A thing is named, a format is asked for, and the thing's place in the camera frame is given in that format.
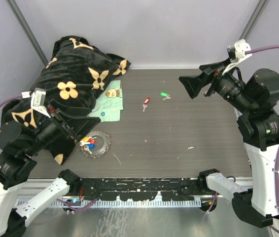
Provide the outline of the red key tags bunch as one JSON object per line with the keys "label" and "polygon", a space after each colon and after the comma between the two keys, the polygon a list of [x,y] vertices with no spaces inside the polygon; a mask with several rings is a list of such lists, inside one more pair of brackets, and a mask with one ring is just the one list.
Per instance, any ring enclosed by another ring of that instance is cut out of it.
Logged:
{"label": "red key tags bunch", "polygon": [[96,137],[86,136],[82,140],[80,140],[79,145],[83,147],[84,145],[93,144],[94,148],[96,146]]}

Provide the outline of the blue key tag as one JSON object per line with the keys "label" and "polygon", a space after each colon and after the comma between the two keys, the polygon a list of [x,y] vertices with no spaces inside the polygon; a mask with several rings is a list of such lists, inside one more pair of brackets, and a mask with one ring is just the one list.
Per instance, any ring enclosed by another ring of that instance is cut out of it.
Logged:
{"label": "blue key tag", "polygon": [[94,145],[93,144],[88,144],[88,145],[84,145],[83,147],[82,147],[82,150],[84,151],[84,152],[86,152],[86,153],[88,153],[88,154],[93,154],[92,153],[92,149],[94,149]]}

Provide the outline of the removed red tag key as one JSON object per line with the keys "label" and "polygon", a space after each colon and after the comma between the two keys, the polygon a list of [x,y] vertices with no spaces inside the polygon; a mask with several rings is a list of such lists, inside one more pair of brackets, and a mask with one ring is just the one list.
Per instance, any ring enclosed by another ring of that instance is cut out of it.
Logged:
{"label": "removed red tag key", "polygon": [[142,104],[142,107],[143,107],[143,112],[145,111],[145,109],[147,108],[147,105],[150,101],[150,98],[146,98]]}

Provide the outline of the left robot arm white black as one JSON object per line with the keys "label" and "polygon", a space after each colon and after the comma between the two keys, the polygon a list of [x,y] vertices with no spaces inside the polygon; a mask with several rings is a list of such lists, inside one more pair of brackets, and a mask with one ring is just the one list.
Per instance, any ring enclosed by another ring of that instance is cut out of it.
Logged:
{"label": "left robot arm white black", "polygon": [[0,237],[20,237],[48,204],[80,191],[80,177],[66,169],[52,184],[23,207],[14,203],[36,166],[33,159],[59,138],[79,142],[99,122],[89,108],[63,106],[52,100],[46,107],[27,106],[22,112],[2,114],[0,127]]}

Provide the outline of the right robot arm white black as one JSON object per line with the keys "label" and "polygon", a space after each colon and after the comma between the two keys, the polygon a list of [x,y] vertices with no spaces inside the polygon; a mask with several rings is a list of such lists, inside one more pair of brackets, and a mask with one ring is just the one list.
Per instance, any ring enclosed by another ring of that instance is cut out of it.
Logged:
{"label": "right robot arm white black", "polygon": [[237,124],[253,186],[244,188],[211,169],[199,174],[198,189],[205,195],[212,191],[222,195],[243,222],[269,227],[274,219],[279,220],[279,115],[274,109],[279,100],[279,74],[262,68],[244,82],[240,69],[229,65],[229,60],[201,65],[199,75],[180,76],[179,81],[190,98],[207,87],[206,97],[217,93],[240,112]]}

